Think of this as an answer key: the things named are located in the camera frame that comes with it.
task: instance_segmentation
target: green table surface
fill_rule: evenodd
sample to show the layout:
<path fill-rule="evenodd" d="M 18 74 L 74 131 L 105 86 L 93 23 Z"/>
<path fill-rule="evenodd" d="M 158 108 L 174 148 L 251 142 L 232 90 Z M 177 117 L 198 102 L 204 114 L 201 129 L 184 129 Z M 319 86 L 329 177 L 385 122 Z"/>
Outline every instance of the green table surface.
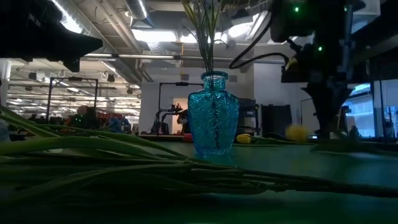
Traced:
<path fill-rule="evenodd" d="M 175 151 L 245 169 L 308 175 L 339 182 L 398 187 L 398 159 L 310 152 L 311 146 L 234 147 L 228 156 L 196 154 L 193 144 L 162 142 Z M 207 195 L 119 208 L 40 208 L 13 223 L 398 223 L 398 199 L 322 192 Z"/>

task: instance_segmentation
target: blue glass vase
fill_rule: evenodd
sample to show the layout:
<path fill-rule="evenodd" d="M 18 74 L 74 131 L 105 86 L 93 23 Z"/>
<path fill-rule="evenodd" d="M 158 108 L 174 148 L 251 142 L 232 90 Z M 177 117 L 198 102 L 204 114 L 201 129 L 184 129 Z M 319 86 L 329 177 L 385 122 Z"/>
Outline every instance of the blue glass vase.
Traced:
<path fill-rule="evenodd" d="M 188 98 L 188 120 L 199 154 L 223 155 L 232 148 L 239 116 L 239 100 L 225 91 L 225 72 L 202 74 L 205 88 Z"/>

